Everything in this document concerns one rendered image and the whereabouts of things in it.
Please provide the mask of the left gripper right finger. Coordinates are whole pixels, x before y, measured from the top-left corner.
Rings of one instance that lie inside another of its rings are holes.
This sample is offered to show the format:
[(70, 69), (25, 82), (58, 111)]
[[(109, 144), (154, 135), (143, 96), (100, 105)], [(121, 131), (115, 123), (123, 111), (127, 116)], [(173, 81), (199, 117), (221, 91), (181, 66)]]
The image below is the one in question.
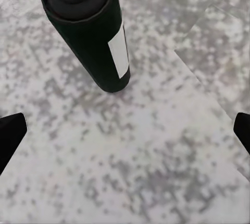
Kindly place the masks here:
[(233, 130), (250, 154), (250, 114), (238, 113)]

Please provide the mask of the insectifuge atomizer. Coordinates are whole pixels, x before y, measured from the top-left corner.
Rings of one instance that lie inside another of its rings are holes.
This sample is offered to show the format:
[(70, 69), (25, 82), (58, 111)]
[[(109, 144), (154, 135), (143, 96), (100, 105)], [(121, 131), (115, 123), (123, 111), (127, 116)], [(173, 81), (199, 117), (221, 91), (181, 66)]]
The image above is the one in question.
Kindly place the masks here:
[(130, 80), (119, 0), (41, 0), (43, 9), (96, 85), (118, 92)]

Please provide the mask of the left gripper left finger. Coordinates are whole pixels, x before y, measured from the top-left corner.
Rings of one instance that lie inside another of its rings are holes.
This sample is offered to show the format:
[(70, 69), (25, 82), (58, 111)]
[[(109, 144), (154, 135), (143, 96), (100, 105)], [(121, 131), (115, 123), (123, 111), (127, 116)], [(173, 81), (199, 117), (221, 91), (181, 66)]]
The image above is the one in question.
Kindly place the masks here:
[(27, 133), (23, 113), (0, 118), (0, 175)]

